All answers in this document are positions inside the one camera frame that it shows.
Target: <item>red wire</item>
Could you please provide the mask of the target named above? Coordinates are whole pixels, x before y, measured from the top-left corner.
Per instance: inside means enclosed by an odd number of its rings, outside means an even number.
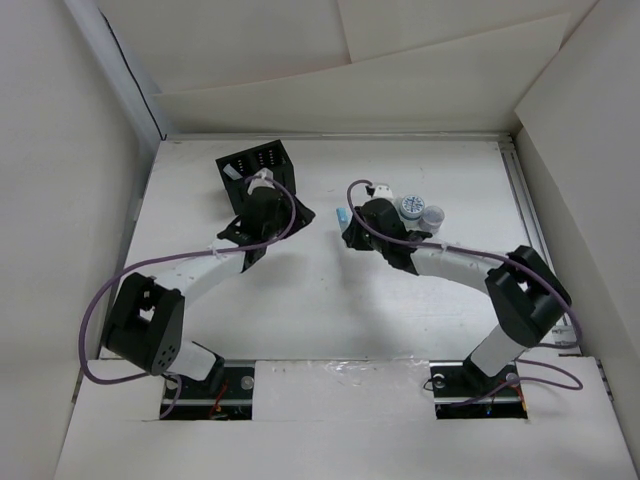
[[[220,403],[220,399],[224,395],[224,392],[227,391],[228,387],[229,387],[229,381],[225,380],[224,383],[222,384],[222,388],[220,389],[220,393],[218,393],[218,396],[216,397],[216,402],[213,404],[213,407],[211,407],[211,410],[209,410],[209,418],[213,417],[213,414],[218,411],[218,404]]]

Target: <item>white cap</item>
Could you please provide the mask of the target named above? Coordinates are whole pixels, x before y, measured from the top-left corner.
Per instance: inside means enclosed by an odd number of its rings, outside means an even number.
[[[406,195],[402,197],[398,211],[407,220],[418,220],[424,212],[424,200],[418,195]]]
[[[440,230],[440,225],[444,222],[444,210],[436,205],[429,205],[424,209],[420,218],[420,228],[425,232],[435,234]]]

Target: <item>white enclosure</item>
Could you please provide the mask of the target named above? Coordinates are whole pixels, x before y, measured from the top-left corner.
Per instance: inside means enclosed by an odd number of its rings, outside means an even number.
[[[0,25],[3,478],[636,478],[639,2],[8,0]],[[123,265],[206,247],[232,218],[215,159],[273,138],[317,218],[185,316],[186,339],[259,360],[254,419],[150,421],[159,379],[78,376],[84,308]],[[445,241],[534,246],[584,357],[527,355],[585,389],[524,385],[527,421],[436,421],[429,360],[495,313],[346,250],[358,178],[440,205]]]

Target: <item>blue object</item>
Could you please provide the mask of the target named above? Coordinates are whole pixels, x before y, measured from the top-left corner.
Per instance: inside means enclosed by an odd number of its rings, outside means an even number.
[[[344,232],[349,226],[349,214],[344,207],[336,208],[336,215],[338,216],[338,223],[340,224],[340,231]]]

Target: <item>white wall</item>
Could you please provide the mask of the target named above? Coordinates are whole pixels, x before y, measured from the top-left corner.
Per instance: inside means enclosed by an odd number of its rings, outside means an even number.
[[[522,130],[518,155],[556,273],[571,293],[584,331],[584,352],[602,361],[614,407],[635,463],[640,463],[640,359],[620,311],[554,178]]]
[[[516,108],[640,352],[640,2],[599,2]]]
[[[61,0],[0,3],[0,469],[55,470],[83,309],[114,267],[137,142]]]

